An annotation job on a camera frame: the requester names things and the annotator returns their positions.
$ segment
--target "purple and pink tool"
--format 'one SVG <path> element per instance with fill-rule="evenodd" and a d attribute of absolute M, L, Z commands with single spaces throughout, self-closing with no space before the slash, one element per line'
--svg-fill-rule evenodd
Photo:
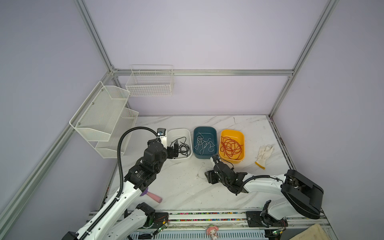
<path fill-rule="evenodd" d="M 144 190 L 144 192 L 140 195 L 140 196 L 144 196 L 144 195 L 148 195 L 150 198 L 152 198 L 153 200 L 157 201 L 158 203 L 161 203 L 163 201 L 163 199 L 159 196 L 157 196 L 156 194 L 153 194 L 151 192 L 148 192 L 148 188 L 146 190 Z"/>

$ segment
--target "my melody figurine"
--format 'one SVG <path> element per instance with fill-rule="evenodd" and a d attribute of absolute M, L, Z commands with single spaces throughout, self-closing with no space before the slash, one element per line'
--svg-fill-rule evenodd
<path fill-rule="evenodd" d="M 218 238 L 217 231 L 218 231 L 218 227 L 216 227 L 216 226 L 209 227 L 207 229 L 207 235 L 211 235 L 211 239 L 216 240 Z"/>

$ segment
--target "white glove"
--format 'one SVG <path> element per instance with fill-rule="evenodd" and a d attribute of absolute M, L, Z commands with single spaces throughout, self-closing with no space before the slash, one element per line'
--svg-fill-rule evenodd
<path fill-rule="evenodd" d="M 273 146 L 271 145 L 261 146 L 255 163 L 262 169 L 265 169 L 265 162 L 271 156 L 272 152 L 273 152 Z"/>

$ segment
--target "tangled red wire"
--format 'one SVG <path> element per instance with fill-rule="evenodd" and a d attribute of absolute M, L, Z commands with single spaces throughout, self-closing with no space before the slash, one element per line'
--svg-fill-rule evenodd
<path fill-rule="evenodd" d="M 221 137 L 220 143 L 220 151 L 224 152 L 224 156 L 227 155 L 229 159 L 237 160 L 243 152 L 242 145 L 240 145 L 237 141 L 231 139 L 230 137 Z"/>

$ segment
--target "mesh shelf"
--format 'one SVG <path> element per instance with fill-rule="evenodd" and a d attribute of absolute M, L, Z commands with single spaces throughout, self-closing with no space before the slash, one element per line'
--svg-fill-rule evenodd
<path fill-rule="evenodd" d="M 95 146 L 95 150 L 103 157 L 103 158 L 117 158 L 117 149 L 118 143 L 121 135 L 127 131 L 128 129 L 135 126 L 138 112 L 124 108 L 121 117 L 116 123 L 116 127 L 112 132 L 111 138 L 108 142 L 98 142 Z M 121 144 L 121 155 L 125 153 L 125 149 L 128 146 L 129 139 L 131 138 L 131 132 L 125 136 L 122 144 Z"/>
<path fill-rule="evenodd" d="M 131 70 L 126 88 L 132 97 L 172 96 L 172 65 L 131 65 Z"/>
<path fill-rule="evenodd" d="M 101 89 L 80 119 L 76 121 L 73 116 L 70 120 L 87 141 L 109 141 L 129 96 L 125 89 L 100 84 Z"/>

